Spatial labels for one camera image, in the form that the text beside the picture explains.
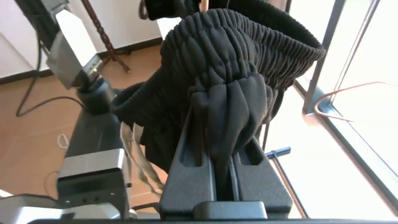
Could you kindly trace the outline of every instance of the black baseboard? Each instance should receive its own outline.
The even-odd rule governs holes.
[[[145,49],[145,48],[148,48],[148,47],[153,47],[153,46],[156,46],[156,45],[160,45],[162,43],[162,41],[163,41],[162,38],[158,37],[158,38],[155,38],[155,39],[152,39],[152,40],[147,40],[147,41],[139,42],[139,43],[136,43],[136,44],[131,44],[131,45],[128,45],[128,46],[120,47],[120,48],[117,48],[115,50],[116,50],[116,52],[118,54],[129,54],[129,53],[131,53],[133,51],[136,51],[136,50],[141,50],[141,49]],[[102,59],[105,59],[105,58],[107,58],[109,56],[109,53],[107,51],[105,51],[105,52],[98,53],[98,55]],[[8,77],[0,78],[0,85],[16,82],[16,81],[19,81],[19,80],[24,80],[26,78],[34,77],[35,75],[38,75],[39,77],[43,78],[43,77],[51,76],[51,75],[53,75],[53,73],[49,69],[43,70],[43,71],[40,71],[40,72],[37,72],[36,70],[32,70],[32,71],[28,71],[28,72],[22,72],[22,73],[18,73],[18,74],[15,74],[15,75],[8,76]]]

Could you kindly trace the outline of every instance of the wooden stand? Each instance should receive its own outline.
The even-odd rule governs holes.
[[[97,28],[99,36],[101,37],[102,42],[104,43],[106,50],[109,53],[109,57],[105,59],[104,65],[106,65],[111,59],[114,62],[118,62],[124,69],[125,72],[131,73],[131,69],[118,57],[115,49],[112,46],[111,41],[109,40],[108,35],[106,35],[104,28],[102,27],[100,20],[97,18],[93,7],[91,6],[88,0],[81,0],[83,3],[88,15],[94,23],[94,26]]]

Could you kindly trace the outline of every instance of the brown floor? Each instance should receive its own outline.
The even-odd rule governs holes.
[[[133,52],[122,59],[130,66],[131,74],[124,73],[113,62],[104,69],[104,76],[115,88],[148,79],[160,65],[159,47]],[[49,195],[56,197],[57,175],[52,174],[46,183],[44,179],[62,165],[65,150],[58,146],[57,138],[65,134],[70,139],[80,107],[70,100],[58,100],[17,118],[17,106],[29,83],[30,80],[23,80],[0,86],[0,189],[12,194],[46,194],[45,184]],[[75,96],[75,92],[65,90],[55,77],[41,78],[24,109],[64,95]],[[301,114],[302,103],[295,88],[287,91],[273,121],[267,148],[292,146],[291,155],[282,157],[281,162],[307,211],[313,218],[393,217],[367,178],[323,125],[313,116]],[[166,174],[157,171],[165,181]],[[135,175],[132,179],[132,205],[158,200]],[[352,209],[351,202],[359,204],[357,212],[347,212]],[[293,209],[291,217],[300,217],[297,209]]]

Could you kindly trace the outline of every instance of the wall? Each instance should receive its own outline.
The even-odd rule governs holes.
[[[138,18],[139,1],[91,0],[90,3],[115,48],[160,37],[156,22]],[[97,52],[105,51],[81,1],[70,0],[70,9],[83,21]],[[37,41],[29,21],[14,0],[1,0],[0,11],[0,60],[9,67],[0,70],[0,78],[35,69]],[[41,70],[48,69],[45,59],[44,55]]]

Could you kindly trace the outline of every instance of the black fabric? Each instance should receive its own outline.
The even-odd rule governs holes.
[[[229,5],[240,13],[210,9],[186,17],[162,43],[160,68],[113,102],[121,121],[144,127],[146,157],[166,172],[190,106],[206,126],[211,157],[229,157],[251,140],[269,105],[279,108],[286,88],[325,54],[306,28],[267,2]]]

